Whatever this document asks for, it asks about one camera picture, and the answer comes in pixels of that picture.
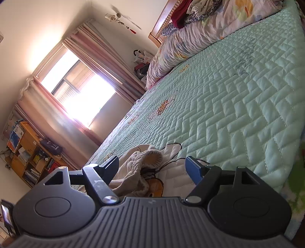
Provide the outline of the beige smiley print baby garment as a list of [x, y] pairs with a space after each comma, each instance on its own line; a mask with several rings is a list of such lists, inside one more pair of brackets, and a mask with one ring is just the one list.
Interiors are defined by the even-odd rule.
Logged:
[[163, 153], [152, 145], [131, 148], [119, 158], [119, 169], [109, 187], [119, 197], [143, 197], [149, 189], [145, 172], [160, 168], [162, 163]]

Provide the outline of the black bag on shelf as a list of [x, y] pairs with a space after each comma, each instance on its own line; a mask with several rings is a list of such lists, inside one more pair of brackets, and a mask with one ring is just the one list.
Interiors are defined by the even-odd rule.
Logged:
[[58, 146], [47, 137], [40, 139], [40, 144], [53, 155], [60, 155], [63, 151], [61, 146]]

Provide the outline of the wooden bookshelf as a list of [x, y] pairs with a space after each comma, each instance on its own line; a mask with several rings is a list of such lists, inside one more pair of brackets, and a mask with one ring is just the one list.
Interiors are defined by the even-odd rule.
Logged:
[[53, 155], [26, 121], [15, 122], [8, 136], [5, 161], [31, 188], [60, 166], [68, 167], [61, 155]]

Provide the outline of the green quilted bee bedspread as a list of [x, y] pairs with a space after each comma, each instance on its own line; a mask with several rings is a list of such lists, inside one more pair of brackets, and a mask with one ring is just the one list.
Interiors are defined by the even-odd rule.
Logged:
[[176, 66], [138, 100], [96, 150], [101, 164], [153, 146], [163, 195], [185, 197], [188, 156], [224, 170], [245, 166], [304, 218], [304, 33], [295, 1]]

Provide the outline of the pink window curtains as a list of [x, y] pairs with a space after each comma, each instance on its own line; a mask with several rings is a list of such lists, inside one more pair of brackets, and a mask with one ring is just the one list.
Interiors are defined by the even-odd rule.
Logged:
[[145, 93], [145, 85], [91, 22], [84, 22], [47, 55], [28, 79], [16, 108], [42, 136], [63, 149], [74, 169], [83, 167], [104, 137], [90, 125], [111, 126]]

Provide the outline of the small phone screen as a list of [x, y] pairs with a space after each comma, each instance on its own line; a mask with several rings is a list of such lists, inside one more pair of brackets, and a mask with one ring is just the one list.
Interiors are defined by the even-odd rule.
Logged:
[[16, 235], [14, 219], [12, 216], [14, 205], [6, 200], [1, 200], [1, 212], [4, 221], [4, 226], [9, 235]]

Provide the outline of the cluttered nightstand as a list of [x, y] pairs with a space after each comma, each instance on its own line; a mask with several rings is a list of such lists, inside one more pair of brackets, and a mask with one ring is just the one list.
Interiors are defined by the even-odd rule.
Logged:
[[136, 63], [134, 72], [136, 73], [137, 78], [141, 80], [147, 75], [153, 55], [146, 50], [134, 50], [133, 55], [135, 57], [134, 63]]

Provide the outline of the wooden headboard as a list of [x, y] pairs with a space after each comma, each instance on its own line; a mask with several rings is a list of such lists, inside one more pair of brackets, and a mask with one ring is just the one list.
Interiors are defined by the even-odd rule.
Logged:
[[177, 9], [181, 2], [182, 0], [168, 0], [152, 31], [149, 33], [148, 39], [151, 40], [158, 48], [166, 39], [166, 37], [161, 34], [163, 29], [169, 24], [173, 12]]

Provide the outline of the floral folded duvet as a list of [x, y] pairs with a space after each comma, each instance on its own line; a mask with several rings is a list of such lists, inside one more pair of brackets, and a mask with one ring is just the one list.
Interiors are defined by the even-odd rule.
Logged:
[[279, 12], [282, 1], [222, 1], [209, 17], [193, 22], [166, 37], [150, 62], [146, 88], [175, 66], [235, 31]]

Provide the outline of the dark red cloth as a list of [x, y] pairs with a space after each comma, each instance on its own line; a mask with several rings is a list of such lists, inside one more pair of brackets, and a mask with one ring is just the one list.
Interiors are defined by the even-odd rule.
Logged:
[[176, 28], [181, 29], [184, 27], [184, 21], [187, 17], [187, 9], [189, 8], [191, 2], [192, 0], [183, 0], [174, 10], [171, 16], [171, 21]]

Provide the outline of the ceiling fan lamp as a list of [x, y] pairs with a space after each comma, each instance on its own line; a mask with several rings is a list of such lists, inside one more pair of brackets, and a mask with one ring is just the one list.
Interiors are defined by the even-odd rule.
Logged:
[[134, 29], [132, 29], [129, 25], [127, 25], [123, 21], [123, 19], [129, 21], [131, 24], [133, 24], [139, 30], [142, 30], [142, 28], [139, 25], [137, 25], [135, 22], [133, 22], [130, 17], [128, 17], [127, 15], [122, 14], [117, 7], [112, 5], [111, 9], [115, 12], [115, 14], [106, 13], [104, 17], [107, 20], [109, 20], [110, 22], [118, 23], [121, 26], [124, 26], [127, 30], [129, 30], [133, 34], [137, 34], [137, 32]]

